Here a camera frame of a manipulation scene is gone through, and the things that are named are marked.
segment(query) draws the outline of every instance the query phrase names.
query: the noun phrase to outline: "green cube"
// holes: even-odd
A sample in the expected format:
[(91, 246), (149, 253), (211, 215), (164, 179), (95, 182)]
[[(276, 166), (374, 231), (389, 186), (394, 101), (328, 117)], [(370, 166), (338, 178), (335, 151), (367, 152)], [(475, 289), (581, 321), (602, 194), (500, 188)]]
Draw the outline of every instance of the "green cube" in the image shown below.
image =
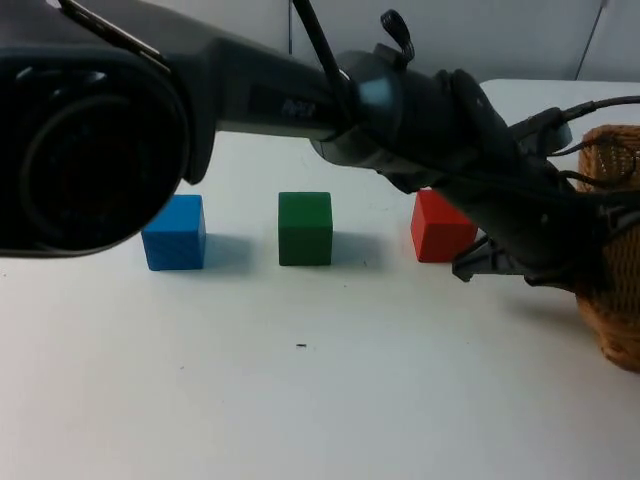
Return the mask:
[(331, 195), (281, 192), (278, 199), (280, 265), (331, 265)]

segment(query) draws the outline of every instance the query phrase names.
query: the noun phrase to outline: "red cube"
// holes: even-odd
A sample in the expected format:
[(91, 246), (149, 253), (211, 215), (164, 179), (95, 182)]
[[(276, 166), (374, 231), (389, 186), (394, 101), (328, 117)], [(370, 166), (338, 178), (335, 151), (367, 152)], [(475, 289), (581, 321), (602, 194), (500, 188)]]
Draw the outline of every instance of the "red cube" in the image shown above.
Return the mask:
[(421, 190), (411, 222), (419, 262), (451, 262), (470, 247), (478, 228), (434, 190)]

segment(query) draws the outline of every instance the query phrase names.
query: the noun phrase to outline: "white wall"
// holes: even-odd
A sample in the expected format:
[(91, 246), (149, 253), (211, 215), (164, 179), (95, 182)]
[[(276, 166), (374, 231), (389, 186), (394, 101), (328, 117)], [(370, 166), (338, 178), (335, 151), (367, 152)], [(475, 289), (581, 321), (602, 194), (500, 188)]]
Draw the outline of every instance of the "white wall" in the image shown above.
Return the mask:
[(146, 1), (198, 18), (281, 52), (289, 51), (288, 0)]
[[(628, 0), (640, 3), (640, 0)], [(416, 46), (413, 68), (464, 68), (477, 79), (573, 79), (601, 0), (314, 0), (334, 51), (392, 44), (380, 15), (395, 8)], [(297, 15), (296, 57), (315, 61)]]
[(609, 0), (580, 71), (580, 80), (640, 81), (640, 0)]

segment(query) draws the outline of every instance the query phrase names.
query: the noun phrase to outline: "blue cube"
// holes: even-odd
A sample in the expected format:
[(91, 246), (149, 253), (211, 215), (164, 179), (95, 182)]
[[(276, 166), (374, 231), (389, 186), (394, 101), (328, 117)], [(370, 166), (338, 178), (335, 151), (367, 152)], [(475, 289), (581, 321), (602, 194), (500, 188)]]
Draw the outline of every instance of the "blue cube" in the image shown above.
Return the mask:
[(153, 271), (201, 269), (206, 240), (200, 195), (174, 196), (142, 230), (147, 263)]

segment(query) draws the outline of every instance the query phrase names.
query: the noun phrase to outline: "table surface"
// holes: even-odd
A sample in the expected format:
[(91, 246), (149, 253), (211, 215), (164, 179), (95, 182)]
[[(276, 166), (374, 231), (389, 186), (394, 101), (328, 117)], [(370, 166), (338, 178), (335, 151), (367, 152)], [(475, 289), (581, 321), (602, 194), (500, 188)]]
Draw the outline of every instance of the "table surface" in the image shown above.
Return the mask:
[[(484, 87), (509, 123), (640, 93)], [(640, 108), (574, 136), (603, 123)], [(150, 272), (140, 236), (0, 260), (0, 478), (640, 476), (640, 377), (602, 358), (570, 294), (417, 263), (413, 196), (306, 141), (237, 134), (180, 191), (204, 196), (206, 270)], [(280, 191), (331, 192), (333, 266), (278, 265)]]

